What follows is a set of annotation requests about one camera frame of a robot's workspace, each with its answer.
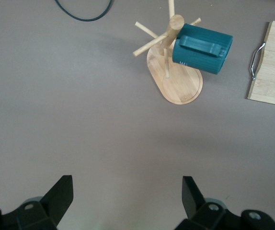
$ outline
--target wooden mug tree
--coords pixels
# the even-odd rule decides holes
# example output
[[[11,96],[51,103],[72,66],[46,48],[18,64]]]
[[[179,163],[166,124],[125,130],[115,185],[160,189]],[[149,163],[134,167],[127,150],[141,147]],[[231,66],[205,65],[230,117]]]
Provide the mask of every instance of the wooden mug tree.
[[[150,29],[136,22],[135,26],[154,39],[133,52],[134,56],[149,49],[147,65],[162,95],[171,103],[187,104],[197,98],[203,86],[203,78],[198,69],[180,65],[172,61],[175,39],[184,25],[181,15],[175,14],[174,0],[169,0],[170,22],[167,30],[158,36]],[[190,25],[201,22],[200,18]]]

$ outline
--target oval wooden base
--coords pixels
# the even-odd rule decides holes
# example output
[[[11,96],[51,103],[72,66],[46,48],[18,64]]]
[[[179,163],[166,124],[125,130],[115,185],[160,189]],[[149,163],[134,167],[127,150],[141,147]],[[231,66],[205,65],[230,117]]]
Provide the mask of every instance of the oval wooden base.
[[[164,56],[153,46],[147,54],[147,65],[162,95],[171,103],[187,104],[195,100],[203,87],[203,78],[198,69],[183,66],[169,57],[170,77],[165,77]]]

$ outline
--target wooden pole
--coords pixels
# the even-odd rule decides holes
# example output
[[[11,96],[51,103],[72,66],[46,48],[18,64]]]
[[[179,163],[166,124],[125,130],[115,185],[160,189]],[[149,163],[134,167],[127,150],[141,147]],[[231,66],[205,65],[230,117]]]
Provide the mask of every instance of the wooden pole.
[[[155,44],[159,43],[160,41],[162,41],[166,37],[167,37],[167,32],[165,32],[164,34],[160,35],[159,37],[153,39],[151,42],[148,42],[146,45],[144,45],[141,48],[139,48],[136,51],[134,51],[133,55],[134,56],[140,55],[141,53],[143,53],[146,50],[150,49],[152,46],[154,46]]]
[[[170,18],[175,15],[175,4],[174,0],[168,0],[168,9],[170,12]]]
[[[168,49],[164,49],[165,78],[170,78],[170,66],[168,61]]]
[[[141,23],[136,22],[135,26],[137,28],[140,28],[142,31],[144,31],[145,33],[149,34],[150,36],[152,36],[153,38],[157,38],[158,36],[152,32],[150,29],[148,29],[147,27],[143,26]]]
[[[201,22],[200,18],[197,18],[194,22],[192,22],[190,25],[197,25],[198,23]]]
[[[162,42],[159,47],[159,53],[164,55],[164,49],[169,48],[172,42],[175,40],[177,35],[179,34],[180,30],[184,25],[184,18],[181,15],[174,15],[170,18],[170,23],[167,27],[166,33],[168,37]]]

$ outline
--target gray floor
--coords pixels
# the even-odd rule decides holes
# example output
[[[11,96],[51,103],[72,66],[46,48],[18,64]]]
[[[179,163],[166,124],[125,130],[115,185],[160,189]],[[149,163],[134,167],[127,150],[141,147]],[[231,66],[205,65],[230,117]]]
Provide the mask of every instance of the gray floor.
[[[60,1],[81,17],[107,0]],[[187,23],[234,36],[199,97],[166,101],[146,54],[167,0],[115,0],[83,23],[53,0],[0,0],[0,208],[45,194],[72,174],[75,198],[60,230],[172,230],[185,218],[182,176],[239,215],[275,219],[275,105],[247,100],[253,50],[275,20],[275,0],[176,0]]]

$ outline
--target teal container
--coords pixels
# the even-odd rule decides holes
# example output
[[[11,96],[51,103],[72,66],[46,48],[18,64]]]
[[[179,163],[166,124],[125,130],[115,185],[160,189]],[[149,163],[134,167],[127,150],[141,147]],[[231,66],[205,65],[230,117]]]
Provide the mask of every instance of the teal container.
[[[172,61],[218,74],[230,50],[233,37],[184,24],[172,53]]]

